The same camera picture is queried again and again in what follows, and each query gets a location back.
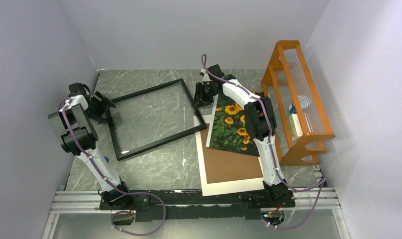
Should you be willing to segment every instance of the gray marble tabletop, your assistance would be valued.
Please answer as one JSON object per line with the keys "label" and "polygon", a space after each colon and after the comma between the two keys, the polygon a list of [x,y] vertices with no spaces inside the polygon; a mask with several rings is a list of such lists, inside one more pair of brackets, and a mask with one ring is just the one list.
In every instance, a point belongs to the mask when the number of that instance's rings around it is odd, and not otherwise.
{"label": "gray marble tabletop", "polygon": [[[102,70],[96,84],[96,91],[109,99],[114,99],[183,78],[193,96],[196,82],[202,79],[199,72],[199,69]],[[261,80],[264,75],[262,70],[224,70],[224,72],[234,75],[250,90],[262,90]],[[205,107],[200,111],[202,115],[209,115],[212,107]],[[112,109],[111,113],[117,127],[121,150],[131,150],[194,126],[193,111],[180,86],[172,86],[155,94],[146,94],[118,103],[118,109]],[[278,128],[282,125],[279,121],[277,124]],[[130,189],[201,188],[195,135],[118,162],[107,124],[94,123],[94,126],[99,136],[100,150],[110,159],[110,167],[120,175]],[[281,143],[283,150],[285,147],[287,145]],[[316,183],[311,166],[282,167],[282,171],[288,183],[294,187],[306,187]],[[92,191],[99,188],[96,178],[87,166],[75,158],[66,190]]]}

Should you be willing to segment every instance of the sunflower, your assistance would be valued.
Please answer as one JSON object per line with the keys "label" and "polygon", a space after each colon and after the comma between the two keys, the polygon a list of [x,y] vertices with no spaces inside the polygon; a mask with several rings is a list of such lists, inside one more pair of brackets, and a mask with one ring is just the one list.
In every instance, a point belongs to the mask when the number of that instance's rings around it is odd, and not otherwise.
{"label": "sunflower", "polygon": [[226,113],[228,113],[229,115],[235,115],[235,114],[237,114],[240,110],[238,110],[237,108],[236,108],[236,106],[234,106],[234,105],[229,105],[229,106],[226,106],[225,108],[224,108],[224,111],[226,112]]}
{"label": "sunflower", "polygon": [[239,110],[239,111],[242,111],[242,110],[243,110],[242,106],[240,106],[238,103],[235,103],[235,107],[236,107],[236,109]]}
{"label": "sunflower", "polygon": [[240,128],[240,129],[238,129],[238,135],[242,135],[242,136],[244,136],[244,135],[246,135],[246,129],[245,128]]}
{"label": "sunflower", "polygon": [[233,119],[232,117],[227,117],[224,119],[224,122],[226,122],[227,124],[233,124]]}

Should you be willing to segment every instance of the white wall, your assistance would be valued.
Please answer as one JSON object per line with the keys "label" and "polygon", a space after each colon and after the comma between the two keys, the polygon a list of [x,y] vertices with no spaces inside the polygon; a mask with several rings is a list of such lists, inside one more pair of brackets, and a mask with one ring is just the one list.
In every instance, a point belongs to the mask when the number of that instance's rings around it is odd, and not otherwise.
{"label": "white wall", "polygon": [[48,115],[97,72],[58,0],[0,1],[0,239],[41,238],[72,156]]}
{"label": "white wall", "polygon": [[352,238],[402,238],[402,0],[331,0],[304,49],[336,133],[321,167]]}
{"label": "white wall", "polygon": [[99,69],[265,69],[306,43],[328,0],[61,0]]}

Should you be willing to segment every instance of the black picture frame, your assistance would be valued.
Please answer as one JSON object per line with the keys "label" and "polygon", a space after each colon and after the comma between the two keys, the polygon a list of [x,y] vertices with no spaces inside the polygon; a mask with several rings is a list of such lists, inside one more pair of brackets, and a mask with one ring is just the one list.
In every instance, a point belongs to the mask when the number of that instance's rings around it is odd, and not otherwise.
{"label": "black picture frame", "polygon": [[[154,91],[158,91],[158,90],[161,90],[163,88],[173,86],[173,85],[177,85],[177,84],[180,84],[182,86],[182,88],[184,89],[185,95],[187,96],[187,99],[191,103],[191,106],[193,106],[194,101],[192,99],[191,94],[189,93],[189,90],[188,90],[188,88],[187,88],[187,86],[186,86],[186,84],[184,82],[184,79],[182,79],[182,78],[174,80],[174,81],[170,81],[170,82],[158,85],[158,86],[154,86],[154,87],[142,90],[142,91],[138,91],[138,92],[131,93],[131,94],[128,94],[128,95],[125,95],[125,96],[121,96],[121,97],[115,98],[115,99],[113,99],[111,101],[113,103],[117,103],[117,102],[129,100],[129,99],[132,99],[132,98],[135,98],[135,97],[147,94],[147,93],[151,93],[151,92],[154,92]],[[106,111],[106,119],[107,119],[107,123],[108,123],[109,130],[110,130],[110,136],[111,136],[111,140],[112,140],[112,143],[113,143],[114,153],[116,154],[116,159],[118,161],[122,161],[122,160],[128,159],[130,157],[142,154],[142,153],[144,153],[144,152],[146,152],[148,150],[157,148],[157,147],[162,146],[164,144],[167,144],[167,143],[173,142],[175,140],[178,140],[180,138],[186,137],[188,135],[194,134],[194,133],[199,132],[199,131],[201,131],[203,129],[206,129],[207,125],[205,124],[204,120],[202,119],[201,113],[199,112],[198,108],[192,107],[192,110],[194,111],[195,116],[197,117],[198,121],[200,122],[200,125],[195,126],[193,128],[190,128],[190,129],[186,129],[186,130],[184,130],[182,132],[176,133],[176,134],[168,136],[166,138],[159,139],[159,140],[151,142],[149,144],[140,146],[140,147],[135,148],[135,149],[133,149],[133,150],[127,152],[127,153],[122,153],[122,151],[120,149],[120,146],[119,146],[118,140],[117,140],[117,135],[116,135],[116,132],[115,132],[115,126],[114,126],[113,118],[111,116],[110,110],[107,110]]]}

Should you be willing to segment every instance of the sunflower picture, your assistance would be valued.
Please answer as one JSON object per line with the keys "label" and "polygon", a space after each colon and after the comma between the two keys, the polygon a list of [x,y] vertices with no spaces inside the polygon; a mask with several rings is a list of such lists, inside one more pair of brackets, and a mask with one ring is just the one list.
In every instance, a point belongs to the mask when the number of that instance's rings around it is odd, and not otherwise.
{"label": "sunflower picture", "polygon": [[209,147],[259,156],[257,147],[245,128],[243,106],[224,94],[218,95]]}

